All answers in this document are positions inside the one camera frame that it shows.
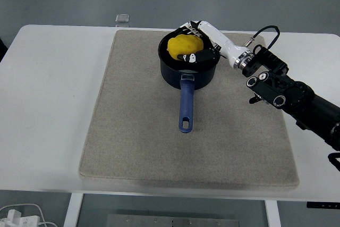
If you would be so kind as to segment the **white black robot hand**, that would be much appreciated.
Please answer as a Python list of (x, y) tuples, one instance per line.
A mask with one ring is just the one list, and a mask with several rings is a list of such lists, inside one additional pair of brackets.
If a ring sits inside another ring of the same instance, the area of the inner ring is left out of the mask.
[(234, 44), (220, 30), (207, 21), (189, 21), (181, 25), (178, 30), (185, 35), (208, 38), (214, 49), (221, 56), (227, 58), (230, 66), (234, 69), (243, 70), (253, 58), (253, 54), (247, 47)]

